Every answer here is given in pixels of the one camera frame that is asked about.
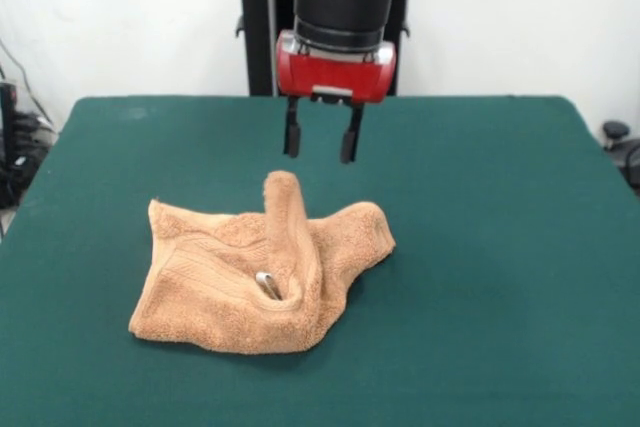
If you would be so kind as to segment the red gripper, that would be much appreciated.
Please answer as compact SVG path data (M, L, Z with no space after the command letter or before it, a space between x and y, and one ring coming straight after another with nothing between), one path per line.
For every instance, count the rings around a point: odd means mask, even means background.
M340 161L356 160L364 114L362 103L379 103L391 86L396 68L396 48L384 41L369 53L344 54L312 48L300 42L293 31L284 30L276 43L278 87L287 97L283 153L299 155L301 129L298 97L335 97L353 104L341 144Z

